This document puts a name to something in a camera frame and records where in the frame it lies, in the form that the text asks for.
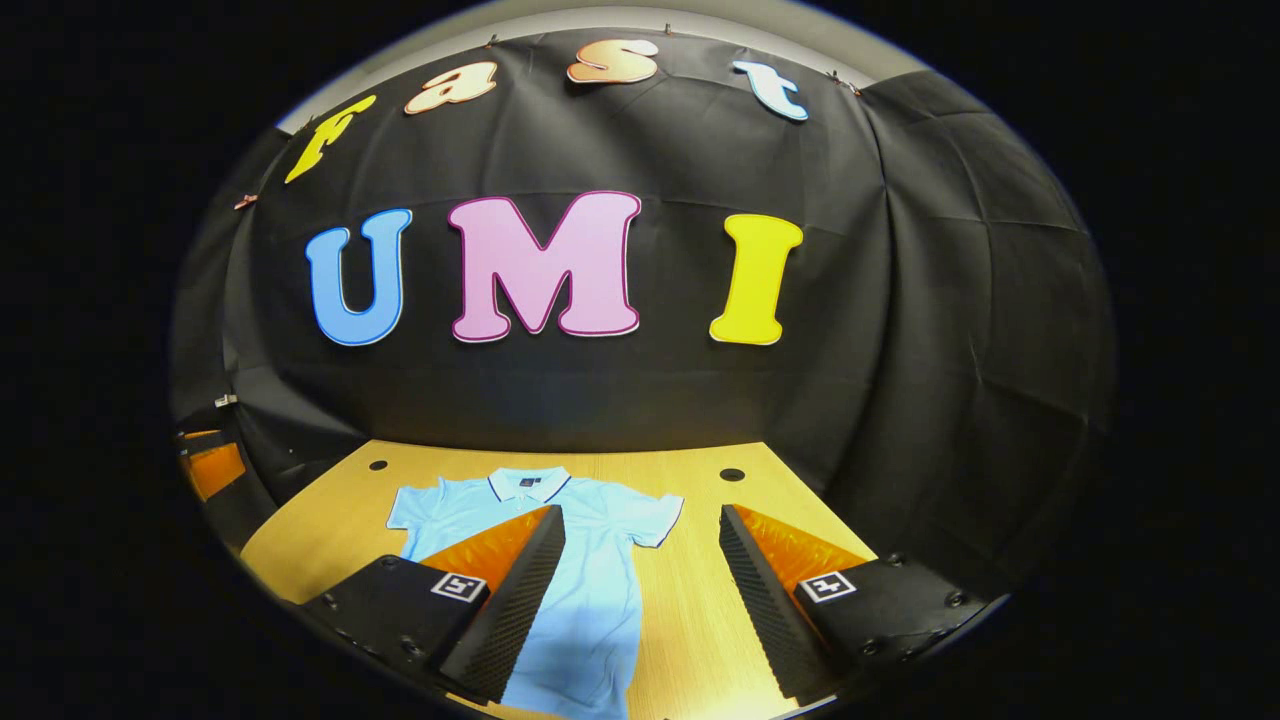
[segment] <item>light blue letter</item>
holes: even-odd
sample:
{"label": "light blue letter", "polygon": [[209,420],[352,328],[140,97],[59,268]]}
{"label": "light blue letter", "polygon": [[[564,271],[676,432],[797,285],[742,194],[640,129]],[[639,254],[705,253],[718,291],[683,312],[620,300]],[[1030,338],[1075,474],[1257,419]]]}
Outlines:
{"label": "light blue letter", "polygon": [[374,255],[374,302],[364,313],[352,313],[342,297],[342,249],[347,228],[325,231],[307,243],[311,261],[311,302],[316,322],[338,345],[371,345],[387,337],[399,320],[401,232],[413,220],[408,210],[385,210],[365,220],[360,232],[369,238]]}
{"label": "light blue letter", "polygon": [[787,90],[796,92],[796,83],[778,77],[778,70],[760,63],[733,60],[733,67],[746,73],[751,81],[751,92],[764,102],[764,106],[792,120],[804,120],[809,111],[787,99]]}

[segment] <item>polo shirt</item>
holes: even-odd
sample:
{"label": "polo shirt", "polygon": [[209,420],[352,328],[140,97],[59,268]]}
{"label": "polo shirt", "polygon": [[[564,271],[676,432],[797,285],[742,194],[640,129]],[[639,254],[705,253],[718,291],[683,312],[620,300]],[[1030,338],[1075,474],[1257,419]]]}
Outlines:
{"label": "polo shirt", "polygon": [[500,702],[571,720],[625,720],[641,614],[631,546],[659,547],[682,497],[653,498],[564,468],[499,468],[488,478],[401,488],[387,527],[408,530],[401,555],[419,562],[548,502],[562,509],[564,550]]}

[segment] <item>shirt sleeve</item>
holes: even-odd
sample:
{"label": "shirt sleeve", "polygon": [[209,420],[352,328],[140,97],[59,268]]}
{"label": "shirt sleeve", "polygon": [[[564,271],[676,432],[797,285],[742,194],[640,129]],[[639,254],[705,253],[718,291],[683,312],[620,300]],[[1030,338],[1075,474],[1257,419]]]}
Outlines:
{"label": "shirt sleeve", "polygon": [[396,492],[392,514],[387,518],[387,528],[408,530],[425,525],[436,518],[436,511],[444,502],[444,478],[433,488],[403,487]]}
{"label": "shirt sleeve", "polygon": [[649,497],[620,483],[605,483],[609,516],[639,546],[659,547],[676,527],[685,498]]}

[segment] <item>wooden table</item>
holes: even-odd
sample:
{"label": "wooden table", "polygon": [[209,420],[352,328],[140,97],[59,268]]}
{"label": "wooden table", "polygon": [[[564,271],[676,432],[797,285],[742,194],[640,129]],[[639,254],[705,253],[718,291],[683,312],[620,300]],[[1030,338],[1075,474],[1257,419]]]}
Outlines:
{"label": "wooden table", "polygon": [[[388,466],[371,470],[375,460]],[[719,548],[724,503],[740,503],[850,552],[876,555],[762,442],[700,450],[538,455],[370,441],[275,512],[241,559],[292,602],[306,602],[380,555],[398,555],[404,530],[387,529],[403,486],[484,478],[497,468],[554,468],[653,497],[685,498],[660,548],[634,548],[644,597],[640,656],[627,692],[632,720],[767,720],[796,708],[782,697]],[[719,473],[746,474],[726,482]],[[480,707],[456,698],[463,705]],[[553,716],[500,705],[511,720]]]}

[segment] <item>letter m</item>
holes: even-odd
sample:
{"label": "letter m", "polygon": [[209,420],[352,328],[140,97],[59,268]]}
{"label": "letter m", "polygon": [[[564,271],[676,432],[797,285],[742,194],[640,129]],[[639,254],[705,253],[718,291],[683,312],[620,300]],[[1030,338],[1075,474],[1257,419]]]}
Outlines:
{"label": "letter m", "polygon": [[462,231],[462,316],[453,337],[492,342],[511,320],[498,311],[498,286],[530,333],[547,325],[552,304],[570,281],[568,307],[557,323],[568,334],[626,334],[640,324],[627,304],[627,227],[640,199],[626,192],[585,192],[570,204],[543,247],[506,197],[463,202],[449,213]]}

